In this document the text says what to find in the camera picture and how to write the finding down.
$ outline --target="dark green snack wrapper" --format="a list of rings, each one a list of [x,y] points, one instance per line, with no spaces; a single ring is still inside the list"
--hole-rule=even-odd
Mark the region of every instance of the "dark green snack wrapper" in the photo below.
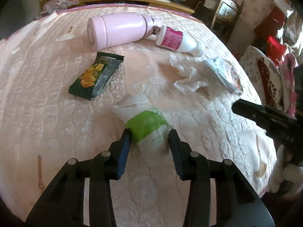
[[[95,62],[69,87],[69,93],[87,100],[101,94],[124,56],[98,52]]]

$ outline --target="bottle label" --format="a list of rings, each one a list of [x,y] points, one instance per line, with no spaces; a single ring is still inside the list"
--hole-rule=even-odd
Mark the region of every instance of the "bottle label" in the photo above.
[[[182,38],[183,32],[167,27],[161,46],[176,51],[180,47]]]

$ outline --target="white plastic bottle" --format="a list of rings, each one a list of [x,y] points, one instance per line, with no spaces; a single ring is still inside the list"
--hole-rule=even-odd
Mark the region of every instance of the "white plastic bottle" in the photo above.
[[[188,52],[195,57],[201,57],[205,51],[205,45],[194,40],[189,34],[164,25],[157,33],[156,45],[181,53]]]

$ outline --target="pink bedspread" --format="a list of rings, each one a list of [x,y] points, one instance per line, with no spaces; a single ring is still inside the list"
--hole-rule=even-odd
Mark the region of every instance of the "pink bedspread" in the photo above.
[[[87,20],[118,12],[148,13],[187,31],[207,46],[201,60],[221,56],[230,61],[241,79],[241,98],[261,103],[232,54],[191,17],[151,7],[108,5],[34,21],[0,42],[0,194],[7,206],[25,220],[68,159],[91,159],[107,150],[124,129],[112,106],[127,93],[145,93],[181,140],[208,159],[232,159],[261,194],[276,161],[273,141],[255,123],[232,113],[238,96],[224,91],[216,96],[204,91],[184,95],[175,89],[173,83],[181,77],[169,62],[191,56],[156,46],[155,36],[104,50],[124,55],[125,61],[99,97],[89,102],[68,94],[96,57],[86,35]],[[76,37],[56,42],[71,26]],[[111,182],[111,188],[118,226],[182,226],[189,182],[179,180],[172,159],[147,167],[133,145],[125,174]]]

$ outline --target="white stuffed toy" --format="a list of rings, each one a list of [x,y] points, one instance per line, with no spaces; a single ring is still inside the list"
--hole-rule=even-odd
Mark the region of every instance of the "white stuffed toy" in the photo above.
[[[284,180],[287,180],[294,184],[291,190],[284,195],[284,198],[300,193],[303,188],[303,167],[291,164],[291,158],[292,154],[290,154],[287,149],[281,145],[277,151],[277,162],[273,168],[272,174],[269,177],[267,187],[268,192],[278,192],[281,183]]]

